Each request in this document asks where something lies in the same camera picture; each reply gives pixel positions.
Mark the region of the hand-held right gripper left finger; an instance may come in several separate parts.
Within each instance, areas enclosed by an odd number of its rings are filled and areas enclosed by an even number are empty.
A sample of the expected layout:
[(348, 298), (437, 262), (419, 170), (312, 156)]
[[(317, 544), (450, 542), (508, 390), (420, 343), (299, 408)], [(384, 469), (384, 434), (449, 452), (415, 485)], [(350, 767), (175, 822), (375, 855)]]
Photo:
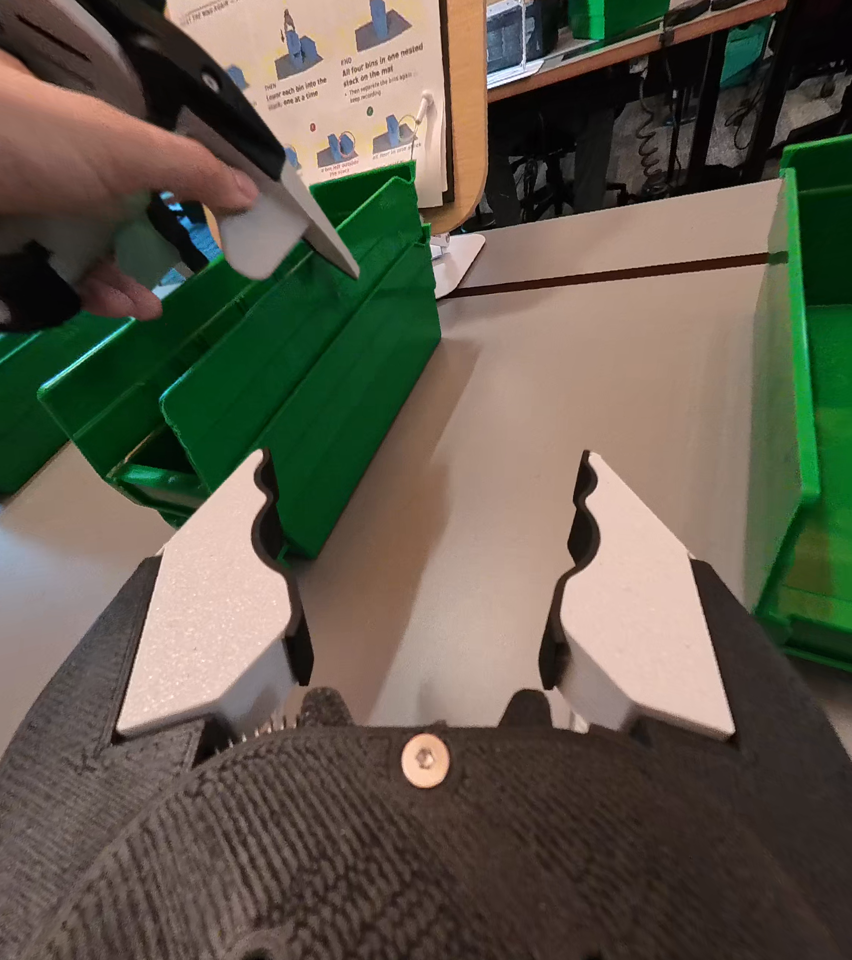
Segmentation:
[(283, 563), (274, 462), (249, 454), (159, 554), (117, 734), (198, 719), (228, 741), (290, 728), (287, 702), (312, 678), (312, 639)]

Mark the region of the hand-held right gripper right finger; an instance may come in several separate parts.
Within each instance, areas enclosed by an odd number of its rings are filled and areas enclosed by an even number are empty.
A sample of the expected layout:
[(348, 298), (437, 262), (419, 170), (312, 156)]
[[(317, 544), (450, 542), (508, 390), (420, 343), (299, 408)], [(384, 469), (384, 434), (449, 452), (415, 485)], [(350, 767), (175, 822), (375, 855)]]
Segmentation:
[(711, 739), (735, 733), (693, 556), (599, 454), (582, 453), (538, 656), (569, 728), (628, 732), (642, 719)]

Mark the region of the wood-edged office desk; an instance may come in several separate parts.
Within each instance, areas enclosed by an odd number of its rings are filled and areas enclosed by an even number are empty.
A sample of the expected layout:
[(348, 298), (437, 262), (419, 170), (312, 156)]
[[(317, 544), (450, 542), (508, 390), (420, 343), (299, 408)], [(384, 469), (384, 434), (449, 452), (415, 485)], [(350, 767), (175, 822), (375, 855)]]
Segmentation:
[(677, 59), (698, 54), (702, 93), (718, 92), (729, 32), (778, 14), (785, 6), (785, 2), (736, 2), (673, 30), (648, 30), (489, 90), (483, 197), (494, 227), (522, 222), (511, 160), (552, 141), (574, 149), (574, 212), (602, 210), (609, 195), (615, 121), (626, 105), (640, 99), (643, 86), (640, 75), (631, 71), (632, 63), (660, 56), (672, 66)]

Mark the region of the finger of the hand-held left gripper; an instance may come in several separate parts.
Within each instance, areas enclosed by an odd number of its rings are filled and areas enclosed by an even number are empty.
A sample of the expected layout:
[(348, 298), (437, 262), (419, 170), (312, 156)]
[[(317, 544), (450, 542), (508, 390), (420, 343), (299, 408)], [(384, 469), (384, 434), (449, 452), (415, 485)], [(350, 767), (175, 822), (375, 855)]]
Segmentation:
[(268, 279), (300, 242), (352, 279), (360, 266), (300, 175), (285, 162), (274, 179), (251, 161), (231, 161), (257, 186), (250, 210), (218, 220), (226, 261), (253, 281)]

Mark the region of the grey desk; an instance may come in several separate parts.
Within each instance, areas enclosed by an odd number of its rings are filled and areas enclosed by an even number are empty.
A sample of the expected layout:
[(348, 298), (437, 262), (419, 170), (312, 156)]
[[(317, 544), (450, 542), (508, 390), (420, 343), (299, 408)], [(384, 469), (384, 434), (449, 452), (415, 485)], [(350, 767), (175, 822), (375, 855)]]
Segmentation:
[[(363, 725), (487, 726), (539, 687), (583, 450), (744, 596), (754, 312), (775, 180), (497, 229), (319, 558), (313, 683)], [(0, 757), (171, 530), (72, 445), (0, 505)]]

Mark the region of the small green tray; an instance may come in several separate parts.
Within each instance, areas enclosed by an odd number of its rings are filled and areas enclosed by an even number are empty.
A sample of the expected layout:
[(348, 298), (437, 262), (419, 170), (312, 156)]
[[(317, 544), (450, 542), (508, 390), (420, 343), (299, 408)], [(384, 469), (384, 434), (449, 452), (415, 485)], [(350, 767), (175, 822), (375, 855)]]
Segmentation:
[(661, 22), (671, 1), (568, 1), (569, 28), (577, 40), (608, 41)]

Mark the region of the printed instruction sheet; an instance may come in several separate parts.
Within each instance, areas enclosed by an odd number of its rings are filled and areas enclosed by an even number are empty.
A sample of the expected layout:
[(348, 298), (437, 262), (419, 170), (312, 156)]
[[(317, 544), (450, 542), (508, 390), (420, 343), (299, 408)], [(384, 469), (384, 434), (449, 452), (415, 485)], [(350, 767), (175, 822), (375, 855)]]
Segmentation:
[(420, 209), (449, 188), (436, 1), (168, 1), (308, 186), (412, 162)]

